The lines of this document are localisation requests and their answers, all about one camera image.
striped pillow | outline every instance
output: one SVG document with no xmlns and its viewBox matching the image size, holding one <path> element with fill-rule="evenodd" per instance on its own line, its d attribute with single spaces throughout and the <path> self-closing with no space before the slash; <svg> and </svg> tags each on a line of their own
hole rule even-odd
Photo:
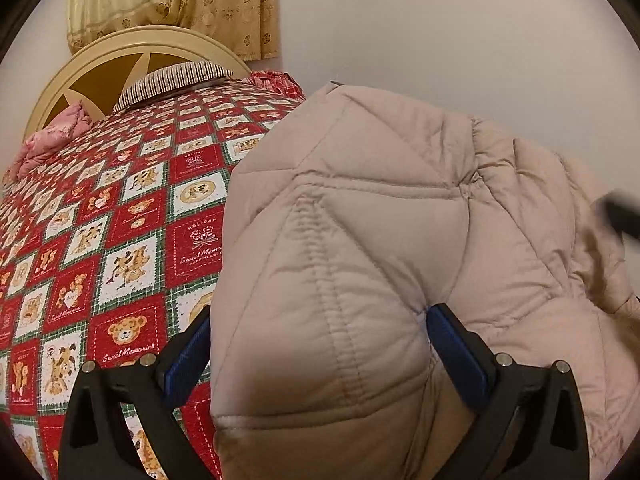
<svg viewBox="0 0 640 480">
<path fill-rule="evenodd" d="M 165 66 L 155 70 L 142 79 L 125 88 L 118 102 L 113 107 L 114 112 L 129 108 L 140 101 L 156 97 L 160 94 L 172 92 L 184 87 L 190 87 L 211 79 L 232 77 L 233 72 L 210 61 L 189 61 Z"/>
</svg>

beige curtain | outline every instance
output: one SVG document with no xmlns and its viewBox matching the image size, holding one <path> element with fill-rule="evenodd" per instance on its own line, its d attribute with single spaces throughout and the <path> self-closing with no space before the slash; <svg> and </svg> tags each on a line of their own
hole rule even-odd
<svg viewBox="0 0 640 480">
<path fill-rule="evenodd" d="M 191 28 L 243 60 L 278 55 L 277 0 L 68 0 L 72 52 L 123 28 L 150 23 Z"/>
</svg>

puffer jacket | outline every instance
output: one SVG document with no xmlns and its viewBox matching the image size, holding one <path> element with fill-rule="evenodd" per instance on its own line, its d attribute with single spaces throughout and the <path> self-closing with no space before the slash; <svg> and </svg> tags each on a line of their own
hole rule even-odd
<svg viewBox="0 0 640 480">
<path fill-rule="evenodd" d="M 574 370 L 591 479 L 640 426 L 640 305 L 579 162 L 489 121 L 328 85 L 234 170 L 211 308 L 226 480 L 431 479 L 467 432 L 426 336 Z"/>
</svg>

red and white quilt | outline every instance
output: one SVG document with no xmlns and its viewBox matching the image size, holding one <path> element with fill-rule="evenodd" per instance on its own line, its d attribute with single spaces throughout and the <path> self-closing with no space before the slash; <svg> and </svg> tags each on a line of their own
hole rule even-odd
<svg viewBox="0 0 640 480">
<path fill-rule="evenodd" d="M 233 167 L 299 103 L 239 83 L 99 121 L 0 206 L 0 417 L 57 478 L 85 360 L 131 364 L 185 330 L 216 288 Z M 164 473 L 124 408 L 154 478 Z M 175 416 L 217 476 L 208 369 Z"/>
</svg>

bed headboard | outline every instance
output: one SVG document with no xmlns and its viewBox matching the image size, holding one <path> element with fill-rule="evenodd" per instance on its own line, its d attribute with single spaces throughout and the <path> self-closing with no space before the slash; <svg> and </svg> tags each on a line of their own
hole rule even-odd
<svg viewBox="0 0 640 480">
<path fill-rule="evenodd" d="M 203 59 L 232 70 L 235 79 L 250 73 L 226 46 L 186 28 L 144 25 L 109 34 L 76 53 L 47 84 L 31 112 L 24 137 L 79 100 L 94 121 L 101 119 L 113 110 L 123 89 L 149 72 Z"/>
</svg>

